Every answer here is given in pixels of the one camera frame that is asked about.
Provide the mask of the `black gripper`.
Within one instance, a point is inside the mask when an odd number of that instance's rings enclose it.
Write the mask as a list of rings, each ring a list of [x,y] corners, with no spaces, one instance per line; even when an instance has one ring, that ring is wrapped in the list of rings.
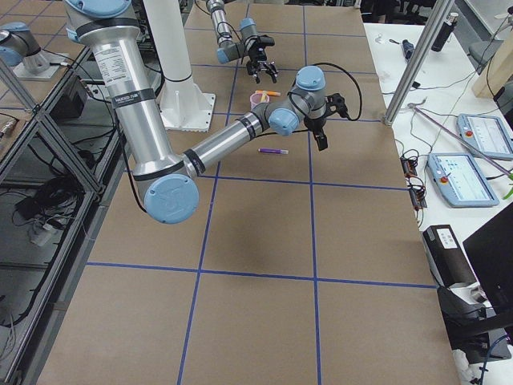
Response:
[[[317,143],[317,149],[319,151],[324,151],[328,148],[328,138],[325,135],[323,128],[325,126],[325,117],[321,116],[318,118],[311,118],[306,116],[303,119],[303,123],[305,127],[311,131],[314,135],[314,139]]]
[[[273,83],[277,82],[278,70],[274,62],[267,63],[267,55],[265,46],[261,44],[253,44],[248,51],[249,61],[247,62],[247,72],[253,77],[256,83],[260,83],[259,73],[261,65],[265,69],[265,73],[270,76]]]

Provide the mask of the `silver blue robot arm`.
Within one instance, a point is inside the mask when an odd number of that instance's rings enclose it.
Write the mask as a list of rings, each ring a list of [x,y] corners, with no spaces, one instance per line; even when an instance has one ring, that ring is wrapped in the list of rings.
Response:
[[[274,47],[275,40],[266,34],[259,34],[252,18],[240,21],[239,32],[228,22],[225,12],[226,1],[206,1],[206,9],[216,33],[218,48],[216,55],[221,64],[248,59],[246,71],[256,83],[260,74],[267,74],[273,83],[277,82],[278,70],[273,61],[268,61],[265,49]]]
[[[145,72],[131,2],[68,1],[65,7],[69,37],[89,47],[95,57],[135,159],[139,196],[156,221],[175,224],[188,219],[199,202],[195,178],[266,130],[289,136],[304,124],[318,148],[327,147],[325,76],[319,67],[307,66],[298,71],[282,101],[259,103],[206,140],[183,153],[174,152],[168,130],[208,130],[216,100],[192,78],[178,2],[144,4],[164,77],[160,93]]]

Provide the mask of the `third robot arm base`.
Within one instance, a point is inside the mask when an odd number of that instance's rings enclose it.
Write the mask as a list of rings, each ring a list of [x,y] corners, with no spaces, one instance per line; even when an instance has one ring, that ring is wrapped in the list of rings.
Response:
[[[1,59],[19,79],[50,80],[65,57],[44,51],[24,22],[1,25]]]

